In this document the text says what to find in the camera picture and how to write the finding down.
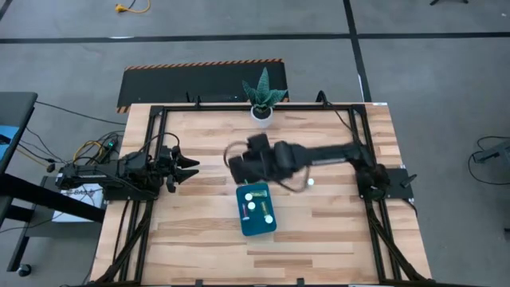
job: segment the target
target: black and orange mat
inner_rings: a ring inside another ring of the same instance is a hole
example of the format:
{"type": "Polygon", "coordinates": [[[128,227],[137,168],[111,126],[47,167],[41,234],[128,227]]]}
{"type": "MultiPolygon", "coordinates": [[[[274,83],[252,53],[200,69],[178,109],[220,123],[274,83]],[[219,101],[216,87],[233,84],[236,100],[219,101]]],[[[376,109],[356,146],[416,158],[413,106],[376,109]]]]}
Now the black and orange mat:
{"type": "MultiPolygon", "coordinates": [[[[271,89],[287,89],[282,59],[211,61],[129,66],[124,70],[117,112],[131,104],[247,101],[242,81],[257,87],[262,70],[269,72],[271,89]]],[[[284,101],[289,101],[288,93],[284,101]]]]}

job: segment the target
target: wooden table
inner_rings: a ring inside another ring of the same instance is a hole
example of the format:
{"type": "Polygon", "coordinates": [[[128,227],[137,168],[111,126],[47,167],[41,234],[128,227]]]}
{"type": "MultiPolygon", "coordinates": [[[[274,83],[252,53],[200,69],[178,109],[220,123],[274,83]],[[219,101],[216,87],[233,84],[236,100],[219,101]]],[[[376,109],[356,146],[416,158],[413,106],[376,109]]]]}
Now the wooden table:
{"type": "MultiPolygon", "coordinates": [[[[150,107],[132,105],[121,155],[142,147],[150,107]]],[[[389,108],[366,107],[378,162],[398,167],[402,159],[389,108]]],[[[345,112],[340,115],[349,123],[345,112]]],[[[274,120],[266,131],[272,144],[287,140],[314,147],[352,139],[333,111],[275,112],[274,120]]],[[[227,144],[261,132],[249,113],[170,112],[167,132],[179,136],[185,156],[200,161],[200,173],[178,186],[175,194],[163,186],[153,210],[142,284],[194,284],[195,279],[204,284],[296,284],[298,277],[307,284],[378,281],[365,206],[351,165],[313,167],[315,185],[300,194],[270,184],[277,231],[245,237],[236,184],[222,153],[227,144]]],[[[175,140],[166,136],[163,144],[172,146],[175,140]]],[[[290,184],[300,181],[297,175],[290,184]]],[[[399,199],[386,202],[397,246],[419,273],[430,277],[414,211],[399,199]]],[[[124,202],[108,206],[91,279],[112,262],[123,207],[124,202]]],[[[124,223],[120,246],[126,229],[124,223]]],[[[391,277],[387,250],[381,245],[386,276],[391,277]]],[[[133,278],[135,261],[131,256],[128,279],[133,278]]]]}

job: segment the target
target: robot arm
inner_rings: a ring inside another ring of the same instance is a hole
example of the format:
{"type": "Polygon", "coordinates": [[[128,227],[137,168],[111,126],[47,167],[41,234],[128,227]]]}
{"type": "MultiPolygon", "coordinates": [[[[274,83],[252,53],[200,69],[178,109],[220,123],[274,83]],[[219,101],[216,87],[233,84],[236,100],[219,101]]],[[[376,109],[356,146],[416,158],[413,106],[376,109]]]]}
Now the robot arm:
{"type": "Polygon", "coordinates": [[[271,148],[267,135],[260,134],[248,138],[247,146],[248,151],[228,159],[236,183],[259,180],[279,183],[304,167],[350,163],[362,195],[377,199],[390,186],[386,168],[374,164],[367,148],[359,143],[307,148],[280,141],[271,148]]]}
{"type": "Polygon", "coordinates": [[[132,152],[119,160],[106,164],[77,166],[67,164],[61,168],[56,185],[61,189],[97,183],[104,188],[106,200],[154,200],[167,177],[167,189],[175,192],[175,183],[182,183],[198,173],[186,170],[200,162],[186,158],[179,146],[163,146],[156,160],[147,158],[141,151],[132,152]]]}

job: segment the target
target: blue tray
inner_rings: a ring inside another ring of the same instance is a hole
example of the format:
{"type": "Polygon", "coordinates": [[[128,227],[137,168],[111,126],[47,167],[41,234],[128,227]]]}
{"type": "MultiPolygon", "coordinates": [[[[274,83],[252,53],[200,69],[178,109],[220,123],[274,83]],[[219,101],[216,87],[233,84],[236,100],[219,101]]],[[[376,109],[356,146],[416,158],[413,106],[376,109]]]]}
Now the blue tray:
{"type": "Polygon", "coordinates": [[[273,232],[277,229],[277,218],[274,216],[273,203],[271,202],[271,194],[269,193],[269,187],[267,183],[258,183],[245,185],[236,189],[237,196],[237,208],[239,209],[239,220],[241,220],[242,233],[245,236],[253,236],[257,234],[264,234],[273,232]],[[248,202],[245,199],[245,195],[251,191],[267,191],[268,197],[260,198],[253,197],[251,202],[255,202],[255,210],[248,210],[248,202]],[[262,202],[265,202],[268,213],[273,216],[273,222],[268,224],[264,219],[264,212],[262,211],[262,202]],[[248,211],[249,220],[242,220],[243,210],[242,204],[246,205],[248,211]]]}

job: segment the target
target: floor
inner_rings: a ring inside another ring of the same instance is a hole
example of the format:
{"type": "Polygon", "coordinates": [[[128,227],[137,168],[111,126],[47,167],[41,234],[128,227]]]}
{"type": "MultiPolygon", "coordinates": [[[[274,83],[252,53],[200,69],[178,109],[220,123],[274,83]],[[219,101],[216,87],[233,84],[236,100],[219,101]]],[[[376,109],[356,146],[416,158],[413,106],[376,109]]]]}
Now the floor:
{"type": "MultiPolygon", "coordinates": [[[[125,115],[115,114],[125,66],[281,57],[293,101],[314,100],[323,89],[332,101],[371,97],[390,105],[404,162],[410,173],[418,174],[413,189],[433,278],[508,285],[510,242],[503,228],[510,226],[510,190],[475,181],[467,159],[477,149],[478,138],[510,136],[510,105],[505,104],[510,90],[510,33],[505,33],[510,30],[510,2],[471,0],[465,5],[441,0],[429,6],[427,0],[152,0],[145,14],[118,15],[114,11],[118,1],[0,0],[0,6],[5,3],[8,8],[0,19],[0,89],[34,91],[44,102],[125,121],[125,115]],[[343,37],[354,28],[348,25],[345,2],[351,4],[359,34],[356,57],[351,40],[343,37]],[[86,39],[252,33],[309,37],[259,41],[169,37],[126,43],[86,39]],[[398,33],[407,36],[396,39],[398,33]],[[336,36],[317,40],[325,34],[336,36]],[[78,38],[76,43],[42,43],[70,37],[78,38]],[[23,41],[27,38],[43,39],[23,41]],[[2,44],[5,39],[21,43],[2,44]]],[[[135,8],[145,5],[145,0],[138,0],[135,8]]],[[[29,126],[67,159],[85,140],[118,129],[42,106],[37,106],[29,126]]],[[[37,143],[30,134],[23,139],[37,143]]],[[[496,159],[473,167],[473,172],[504,182],[510,179],[505,168],[496,159]]],[[[19,154],[8,172],[33,183],[45,175],[41,166],[19,154]]],[[[12,226],[19,224],[6,221],[2,229],[12,226]]],[[[34,271],[20,278],[3,271],[18,235],[19,230],[0,234],[0,286],[83,281],[97,237],[32,239],[23,261],[34,271]]]]}

